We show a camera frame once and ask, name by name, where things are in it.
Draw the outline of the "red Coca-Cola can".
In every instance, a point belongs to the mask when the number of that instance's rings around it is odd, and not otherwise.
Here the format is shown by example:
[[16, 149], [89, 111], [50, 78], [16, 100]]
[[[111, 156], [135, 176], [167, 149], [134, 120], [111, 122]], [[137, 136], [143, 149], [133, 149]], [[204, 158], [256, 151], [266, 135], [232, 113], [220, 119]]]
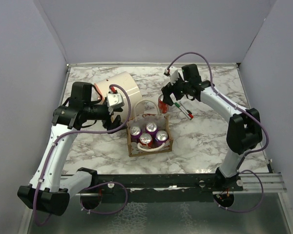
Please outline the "red Coca-Cola can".
[[139, 142], [143, 146], [151, 147], [153, 144], [153, 138], [149, 133], [142, 133], [139, 137]]
[[161, 114], [166, 114], [169, 111], [169, 105], [164, 103], [164, 95], [158, 97], [158, 108]]

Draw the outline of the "purple soda can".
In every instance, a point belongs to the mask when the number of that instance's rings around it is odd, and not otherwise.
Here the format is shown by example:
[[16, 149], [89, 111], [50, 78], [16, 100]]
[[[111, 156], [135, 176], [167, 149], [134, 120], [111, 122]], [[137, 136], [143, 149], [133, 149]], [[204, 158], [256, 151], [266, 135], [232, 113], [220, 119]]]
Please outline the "purple soda can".
[[150, 135], [156, 134], [158, 131], [158, 125], [155, 122], [148, 122], [145, 127], [146, 133]]
[[161, 146], [163, 143], [166, 143], [169, 140], [169, 135], [164, 130], [159, 130], [154, 138], [154, 143], [157, 147]]

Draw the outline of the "purple Fanta can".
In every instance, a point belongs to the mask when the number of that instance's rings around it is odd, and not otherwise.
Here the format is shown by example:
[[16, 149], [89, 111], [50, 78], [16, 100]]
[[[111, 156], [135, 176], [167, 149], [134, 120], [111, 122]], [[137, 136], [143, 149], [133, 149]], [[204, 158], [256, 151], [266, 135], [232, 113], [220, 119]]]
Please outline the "purple Fanta can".
[[131, 137], [131, 142], [138, 143], [139, 138], [143, 132], [139, 126], [134, 125], [129, 128], [129, 133], [130, 133], [130, 137]]

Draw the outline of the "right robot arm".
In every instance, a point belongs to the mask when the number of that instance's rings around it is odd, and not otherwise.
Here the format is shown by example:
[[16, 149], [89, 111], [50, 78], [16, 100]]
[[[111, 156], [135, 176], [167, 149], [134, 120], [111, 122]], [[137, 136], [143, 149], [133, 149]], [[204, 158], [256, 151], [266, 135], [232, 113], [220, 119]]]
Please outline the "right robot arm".
[[174, 105], [171, 96], [174, 96], [175, 100], [182, 97], [197, 100], [212, 108], [228, 123], [226, 141], [229, 150], [216, 170], [219, 176], [214, 179], [215, 187], [225, 191], [232, 185], [231, 178], [238, 174], [245, 154], [262, 141], [259, 112], [226, 99], [211, 81], [202, 81], [195, 64], [183, 66], [181, 72], [170, 67], [165, 69], [164, 74], [170, 79], [161, 89], [165, 104]]

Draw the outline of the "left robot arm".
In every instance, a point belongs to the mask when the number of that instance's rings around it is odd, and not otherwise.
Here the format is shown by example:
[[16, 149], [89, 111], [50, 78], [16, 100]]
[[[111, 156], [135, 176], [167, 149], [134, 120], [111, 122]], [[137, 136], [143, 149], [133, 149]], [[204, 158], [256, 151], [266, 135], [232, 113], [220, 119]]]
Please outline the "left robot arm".
[[93, 192], [98, 187], [97, 171], [80, 168], [68, 181], [61, 182], [62, 170], [71, 146], [77, 135], [87, 133], [85, 122], [101, 121], [105, 134], [125, 127], [120, 115], [128, 95], [118, 92], [119, 85], [112, 84], [106, 95], [92, 100], [92, 91], [97, 88], [87, 82], [74, 82], [71, 95], [54, 112], [48, 145], [38, 169], [28, 185], [20, 186], [17, 192], [21, 201], [34, 213], [45, 212], [61, 216], [66, 211], [71, 197], [85, 190]]

